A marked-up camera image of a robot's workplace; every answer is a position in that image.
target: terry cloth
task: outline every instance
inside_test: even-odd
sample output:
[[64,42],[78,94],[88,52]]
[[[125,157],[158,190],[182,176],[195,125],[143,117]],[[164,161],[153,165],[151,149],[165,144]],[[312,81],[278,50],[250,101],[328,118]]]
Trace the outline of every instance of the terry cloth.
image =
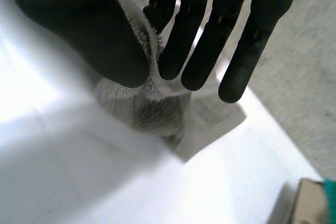
[[238,106],[224,104],[217,92],[193,99],[191,92],[163,80],[157,63],[163,50],[160,37],[133,0],[119,2],[147,55],[150,73],[145,84],[135,89],[101,79],[96,90],[99,104],[135,130],[160,136],[187,161],[245,116]]

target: white cloth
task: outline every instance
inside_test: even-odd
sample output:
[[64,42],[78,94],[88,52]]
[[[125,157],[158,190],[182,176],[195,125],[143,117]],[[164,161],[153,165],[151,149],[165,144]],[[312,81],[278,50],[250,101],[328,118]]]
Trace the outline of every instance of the white cloth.
[[223,106],[217,93],[191,99],[191,92],[176,82],[164,81],[158,70],[161,40],[141,8],[133,0],[119,0],[150,63],[150,74],[142,86],[131,89],[102,79],[97,87],[100,105],[132,128],[159,135],[183,160],[223,136],[244,120]]

